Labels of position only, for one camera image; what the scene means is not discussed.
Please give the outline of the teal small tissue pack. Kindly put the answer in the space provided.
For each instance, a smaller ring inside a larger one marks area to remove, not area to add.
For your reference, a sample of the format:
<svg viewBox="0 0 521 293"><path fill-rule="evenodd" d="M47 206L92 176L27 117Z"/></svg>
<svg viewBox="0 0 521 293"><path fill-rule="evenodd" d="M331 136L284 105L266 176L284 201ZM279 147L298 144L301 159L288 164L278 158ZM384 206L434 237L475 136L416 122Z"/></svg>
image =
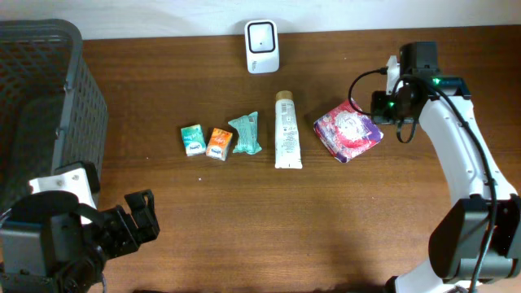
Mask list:
<svg viewBox="0 0 521 293"><path fill-rule="evenodd" d="M201 125L192 125L181 129L186 155L201 155L206 152L206 142Z"/></svg>

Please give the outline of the red purple tissue pack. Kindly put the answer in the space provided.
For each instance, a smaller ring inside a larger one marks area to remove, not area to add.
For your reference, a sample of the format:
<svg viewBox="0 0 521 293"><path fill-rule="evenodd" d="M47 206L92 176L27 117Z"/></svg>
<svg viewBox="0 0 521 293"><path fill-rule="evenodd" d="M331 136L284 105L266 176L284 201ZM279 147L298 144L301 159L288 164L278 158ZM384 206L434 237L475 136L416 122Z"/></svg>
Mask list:
<svg viewBox="0 0 521 293"><path fill-rule="evenodd" d="M366 116L341 103L313 123L313 129L331 155L347 163L380 143L383 132Z"/></svg>

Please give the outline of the orange small tissue pack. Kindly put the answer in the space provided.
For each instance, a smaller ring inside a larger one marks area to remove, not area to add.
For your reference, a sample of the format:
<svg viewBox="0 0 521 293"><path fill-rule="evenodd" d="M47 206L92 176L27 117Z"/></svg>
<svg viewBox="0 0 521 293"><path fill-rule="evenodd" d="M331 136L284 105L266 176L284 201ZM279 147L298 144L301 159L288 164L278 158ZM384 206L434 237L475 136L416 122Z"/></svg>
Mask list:
<svg viewBox="0 0 521 293"><path fill-rule="evenodd" d="M214 128L208 141L206 156L225 161L230 148L233 134L224 129Z"/></svg>

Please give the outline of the green wipes pack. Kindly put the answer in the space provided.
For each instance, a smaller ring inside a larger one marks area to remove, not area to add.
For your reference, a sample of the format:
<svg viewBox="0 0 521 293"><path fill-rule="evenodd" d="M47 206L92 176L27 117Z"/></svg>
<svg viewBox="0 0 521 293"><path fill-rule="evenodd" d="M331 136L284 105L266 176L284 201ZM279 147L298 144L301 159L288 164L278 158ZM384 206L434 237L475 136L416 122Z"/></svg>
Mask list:
<svg viewBox="0 0 521 293"><path fill-rule="evenodd" d="M241 116L228 122L228 125L234 128L238 135L238 141L235 145L234 153L247 153L255 155L262 150L258 139L258 112L252 112L249 115Z"/></svg>

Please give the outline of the white cream tube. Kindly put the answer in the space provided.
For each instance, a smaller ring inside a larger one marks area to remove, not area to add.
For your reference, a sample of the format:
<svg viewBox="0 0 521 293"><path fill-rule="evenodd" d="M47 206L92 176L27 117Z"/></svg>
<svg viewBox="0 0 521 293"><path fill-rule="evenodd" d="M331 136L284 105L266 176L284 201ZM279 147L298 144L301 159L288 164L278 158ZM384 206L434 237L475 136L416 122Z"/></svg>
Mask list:
<svg viewBox="0 0 521 293"><path fill-rule="evenodd" d="M289 90L275 95L275 168L303 168L296 106Z"/></svg>

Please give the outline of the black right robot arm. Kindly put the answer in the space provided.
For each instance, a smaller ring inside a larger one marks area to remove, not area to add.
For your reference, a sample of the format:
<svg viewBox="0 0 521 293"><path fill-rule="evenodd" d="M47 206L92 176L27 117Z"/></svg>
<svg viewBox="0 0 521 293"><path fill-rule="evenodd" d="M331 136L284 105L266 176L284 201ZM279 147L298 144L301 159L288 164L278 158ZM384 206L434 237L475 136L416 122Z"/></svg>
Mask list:
<svg viewBox="0 0 521 293"><path fill-rule="evenodd" d="M412 42L389 58L387 88L371 101L376 124L420 127L446 178L451 208L428 258L390 278L386 292L475 292L520 274L520 196L497 167L461 77L442 75L437 45Z"/></svg>

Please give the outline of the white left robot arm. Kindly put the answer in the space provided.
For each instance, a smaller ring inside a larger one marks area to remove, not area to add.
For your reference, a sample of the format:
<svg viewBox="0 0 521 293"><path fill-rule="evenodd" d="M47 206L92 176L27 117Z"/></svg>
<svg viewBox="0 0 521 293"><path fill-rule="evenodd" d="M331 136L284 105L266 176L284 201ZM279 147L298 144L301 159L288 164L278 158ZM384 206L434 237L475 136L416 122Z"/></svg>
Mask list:
<svg viewBox="0 0 521 293"><path fill-rule="evenodd" d="M95 165L75 162L30 180L32 193L1 216L3 292L87 292L105 286L106 263L138 251L160 233L154 195L141 190L105 211Z"/></svg>

